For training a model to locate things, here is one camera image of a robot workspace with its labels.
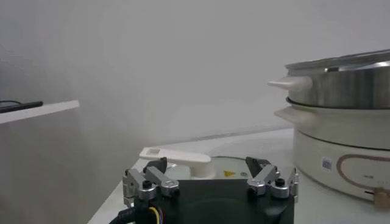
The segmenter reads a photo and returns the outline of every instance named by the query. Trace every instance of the label sticker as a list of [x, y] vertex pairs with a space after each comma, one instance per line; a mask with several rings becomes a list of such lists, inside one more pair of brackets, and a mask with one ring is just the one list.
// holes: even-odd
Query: label sticker
[[322, 162], [321, 162], [321, 166], [324, 170], [326, 171], [331, 171], [332, 170], [332, 162], [331, 162], [331, 158], [327, 158], [327, 157], [322, 157]]
[[232, 171], [224, 171], [224, 174], [225, 174], [225, 177], [230, 177], [230, 176], [233, 176], [234, 174], [236, 174], [235, 172], [232, 172]]

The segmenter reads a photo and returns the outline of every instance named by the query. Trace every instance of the white shelf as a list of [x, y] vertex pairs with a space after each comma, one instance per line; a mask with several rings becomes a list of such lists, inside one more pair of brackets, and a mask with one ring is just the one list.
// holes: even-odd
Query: white shelf
[[36, 107], [26, 110], [13, 111], [0, 114], [0, 124], [18, 121], [30, 117], [37, 117], [45, 114], [56, 113], [64, 110], [70, 110], [80, 107], [78, 100], [67, 101], [62, 103], [44, 104], [42, 107]]

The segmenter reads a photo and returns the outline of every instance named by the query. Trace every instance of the metal screw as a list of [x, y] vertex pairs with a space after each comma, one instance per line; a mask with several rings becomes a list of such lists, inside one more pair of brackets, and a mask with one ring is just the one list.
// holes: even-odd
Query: metal screw
[[142, 188], [143, 189], [149, 189], [152, 187], [152, 182], [150, 182], [149, 180], [144, 180], [142, 182]]

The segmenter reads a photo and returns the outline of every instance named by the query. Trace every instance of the pot handle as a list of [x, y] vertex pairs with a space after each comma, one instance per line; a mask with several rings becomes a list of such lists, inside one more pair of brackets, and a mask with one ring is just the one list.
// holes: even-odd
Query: pot handle
[[314, 113], [293, 107], [275, 111], [274, 114], [296, 126], [313, 127], [317, 124], [317, 116]]
[[276, 81], [268, 82], [269, 86], [275, 86], [293, 92], [301, 92], [311, 89], [313, 81], [307, 76], [283, 77]]

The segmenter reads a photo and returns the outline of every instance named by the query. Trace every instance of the white table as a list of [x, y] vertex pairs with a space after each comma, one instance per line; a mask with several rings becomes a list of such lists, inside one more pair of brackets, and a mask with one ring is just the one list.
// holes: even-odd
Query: white table
[[[206, 153], [211, 156], [255, 156], [268, 159], [278, 167], [291, 166], [293, 160], [293, 130], [285, 129], [245, 136], [211, 139], [159, 146], [163, 149]], [[141, 170], [147, 161], [139, 159], [133, 168]], [[122, 182], [95, 213], [88, 224], [108, 224], [123, 205]], [[323, 187], [304, 175], [300, 176], [299, 202], [295, 208], [295, 223], [390, 223], [390, 212], [377, 212], [374, 206]]]

